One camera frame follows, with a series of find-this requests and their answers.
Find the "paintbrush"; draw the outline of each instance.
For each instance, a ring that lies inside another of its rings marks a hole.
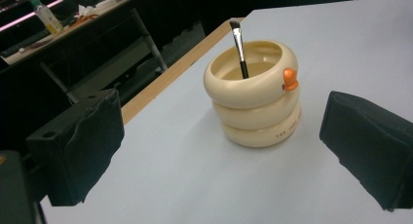
[[[243,73],[243,79],[246,79],[248,78],[248,70],[246,69],[246,62],[244,59],[243,37],[241,35],[240,22],[237,19],[231,18],[230,24],[233,29],[235,45],[237,46],[238,54],[240,55],[240,66],[241,72]]]

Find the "clutter on desk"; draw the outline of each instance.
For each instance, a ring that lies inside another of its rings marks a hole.
[[[94,7],[79,5],[78,17],[87,17],[95,13]]]
[[[63,31],[63,26],[56,19],[55,15],[48,8],[48,6],[41,3],[40,0],[27,1],[29,1],[33,6],[34,14],[45,24],[46,28],[48,28],[52,34]]]
[[[412,123],[364,98],[331,92],[319,138],[382,209],[413,207]]]
[[[104,1],[97,3],[96,6],[94,7],[94,10],[96,12],[99,12],[117,3],[118,3],[118,0],[104,0]]]

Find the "wooden table edge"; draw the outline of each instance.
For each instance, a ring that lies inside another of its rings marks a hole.
[[[144,90],[134,96],[122,107],[122,118],[124,125],[127,124],[137,113],[139,113],[149,102],[157,97],[177,77],[185,72],[200,57],[208,52],[216,43],[231,31],[231,26],[224,21],[212,31],[203,41],[178,60],[173,66],[165,71],[160,77],[149,84]]]

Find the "cream ceramic cup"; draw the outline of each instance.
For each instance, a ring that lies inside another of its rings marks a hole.
[[[300,116],[297,59],[275,41],[244,43],[249,78],[243,79],[237,48],[214,58],[204,86],[224,133],[249,147],[279,143],[296,129]]]

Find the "white tabletop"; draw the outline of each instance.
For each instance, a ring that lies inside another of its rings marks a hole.
[[[283,143],[242,147],[222,133],[203,86],[228,34],[126,125],[122,147],[84,204],[49,223],[412,223],[383,211],[319,140],[331,91],[364,97],[413,122],[413,0],[358,0],[252,12],[245,41],[297,55],[302,122]]]

